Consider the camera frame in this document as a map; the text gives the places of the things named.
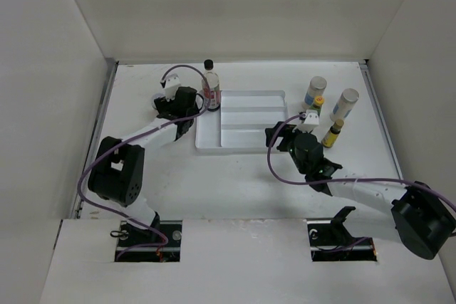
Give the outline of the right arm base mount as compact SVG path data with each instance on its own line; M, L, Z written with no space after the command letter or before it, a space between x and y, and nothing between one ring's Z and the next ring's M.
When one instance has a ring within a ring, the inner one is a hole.
M313 262L377 261L373 239L353 237L344 226L355 210L354 206L345 206L331 218L306 221Z

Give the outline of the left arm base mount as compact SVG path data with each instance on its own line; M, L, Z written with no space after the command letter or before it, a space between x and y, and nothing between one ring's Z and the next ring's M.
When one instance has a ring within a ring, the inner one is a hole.
M118 263L174 263L180 261L182 221L161 221L157 227L163 237L139 229L126 221L110 232L116 240L114 261Z

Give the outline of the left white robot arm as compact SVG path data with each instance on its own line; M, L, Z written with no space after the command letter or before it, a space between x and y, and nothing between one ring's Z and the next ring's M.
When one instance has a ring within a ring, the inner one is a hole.
M160 217L141 194L146 154L189 131L202 110L199 96L194 88L178 87L172 100L154 100L157 117L149 125L122 138L107 136L98 148L100 161L90 171L88 189L136 228L135 237L144 246L154 245L160 237Z

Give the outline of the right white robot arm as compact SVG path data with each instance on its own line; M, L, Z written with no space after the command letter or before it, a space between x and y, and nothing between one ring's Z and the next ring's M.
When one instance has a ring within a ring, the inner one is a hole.
M304 176L302 186L389 215L395 237L416 256L434 259L445 242L455 236L455 205L428 185L358 176L326 158L323 145L313 134L287 122L267 128L265 135L268 149L275 147L289 154L299 174Z

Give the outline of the dark sauce bottle black cap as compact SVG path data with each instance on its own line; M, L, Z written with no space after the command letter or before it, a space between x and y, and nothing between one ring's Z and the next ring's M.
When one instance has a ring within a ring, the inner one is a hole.
M202 81L203 95L205 100L208 102L208 110L215 112L220 109L221 92L219 76L214 71L213 60L207 59L204 61L204 76L207 82Z

